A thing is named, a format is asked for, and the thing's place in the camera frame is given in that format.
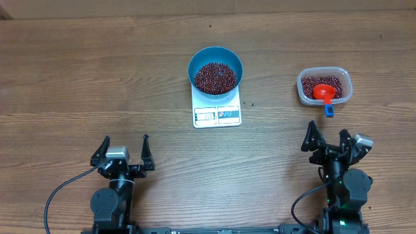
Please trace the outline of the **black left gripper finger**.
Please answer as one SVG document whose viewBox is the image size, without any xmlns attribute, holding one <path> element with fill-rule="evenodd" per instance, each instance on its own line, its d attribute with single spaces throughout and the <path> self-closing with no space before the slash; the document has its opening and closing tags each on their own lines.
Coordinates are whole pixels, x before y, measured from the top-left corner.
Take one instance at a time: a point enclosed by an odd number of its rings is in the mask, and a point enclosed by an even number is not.
<svg viewBox="0 0 416 234">
<path fill-rule="evenodd" d="M 110 136 L 106 136 L 101 143 L 100 147 L 96 150 L 96 152 L 90 158 L 90 165 L 97 166 L 102 159 L 105 158 L 105 154 L 110 146 Z"/>
<path fill-rule="evenodd" d="M 150 145 L 149 145 L 149 136 L 144 135 L 143 136 L 143 143 L 142 143 L 142 152 L 140 158 L 143 161 L 143 166 L 145 171 L 154 171 L 155 169 L 155 162 L 153 160 L 151 151 L 150 151 Z"/>
</svg>

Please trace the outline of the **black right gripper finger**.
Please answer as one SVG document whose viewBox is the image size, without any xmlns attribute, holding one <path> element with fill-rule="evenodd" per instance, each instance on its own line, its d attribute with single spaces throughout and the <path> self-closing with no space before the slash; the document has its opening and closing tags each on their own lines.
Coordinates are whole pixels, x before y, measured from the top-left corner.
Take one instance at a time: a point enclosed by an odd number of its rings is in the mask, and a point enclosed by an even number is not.
<svg viewBox="0 0 416 234">
<path fill-rule="evenodd" d="M 342 129 L 339 132 L 340 140 L 339 140 L 339 149 L 341 153 L 347 152 L 351 150 L 352 142 L 351 142 L 351 135 L 347 129 Z"/>
<path fill-rule="evenodd" d="M 323 147 L 326 141 L 314 120 L 308 124 L 306 136 L 301 146 L 301 151 L 316 151 Z"/>
</svg>

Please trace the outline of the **red scoop with blue handle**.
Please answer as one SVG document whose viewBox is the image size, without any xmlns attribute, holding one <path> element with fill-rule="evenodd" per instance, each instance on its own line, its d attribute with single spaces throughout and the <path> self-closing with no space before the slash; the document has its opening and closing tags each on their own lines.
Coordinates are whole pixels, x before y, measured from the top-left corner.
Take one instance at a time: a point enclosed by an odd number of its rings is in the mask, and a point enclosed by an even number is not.
<svg viewBox="0 0 416 234">
<path fill-rule="evenodd" d="M 327 84 L 318 84 L 313 88 L 313 97 L 315 99 L 323 100 L 324 112 L 327 118 L 335 116 L 332 99 L 334 98 L 336 90 L 334 87 Z"/>
</svg>

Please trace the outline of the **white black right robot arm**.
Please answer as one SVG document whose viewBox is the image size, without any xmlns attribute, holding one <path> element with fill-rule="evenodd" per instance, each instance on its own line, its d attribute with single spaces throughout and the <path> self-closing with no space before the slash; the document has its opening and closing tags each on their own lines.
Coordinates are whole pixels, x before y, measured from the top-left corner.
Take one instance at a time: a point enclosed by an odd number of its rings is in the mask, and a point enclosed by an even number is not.
<svg viewBox="0 0 416 234">
<path fill-rule="evenodd" d="M 368 200 L 373 180 L 364 171 L 351 166 L 368 154 L 373 141 L 361 134 L 352 136 L 346 129 L 339 132 L 339 137 L 339 145 L 329 144 L 315 121 L 308 124 L 301 150 L 313 153 L 309 162 L 319 166 L 318 174 L 323 184 L 305 192 L 295 202 L 325 189 L 328 206 L 311 225 L 295 218 L 305 233 L 370 233 L 363 222 L 361 208 Z"/>
</svg>

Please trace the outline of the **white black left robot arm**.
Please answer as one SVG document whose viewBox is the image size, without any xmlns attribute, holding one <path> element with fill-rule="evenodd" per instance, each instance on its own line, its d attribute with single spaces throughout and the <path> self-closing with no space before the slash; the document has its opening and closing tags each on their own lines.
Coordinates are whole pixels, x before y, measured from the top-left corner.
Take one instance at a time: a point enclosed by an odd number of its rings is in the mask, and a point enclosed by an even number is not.
<svg viewBox="0 0 416 234">
<path fill-rule="evenodd" d="M 111 146 L 109 136 L 91 156 L 90 165 L 109 180 L 109 185 L 91 197 L 94 223 L 90 233 L 142 233 L 138 223 L 131 220 L 131 211 L 135 179 L 145 178 L 155 169 L 148 138 L 143 136 L 142 164 L 130 164 L 127 146 Z"/>
</svg>

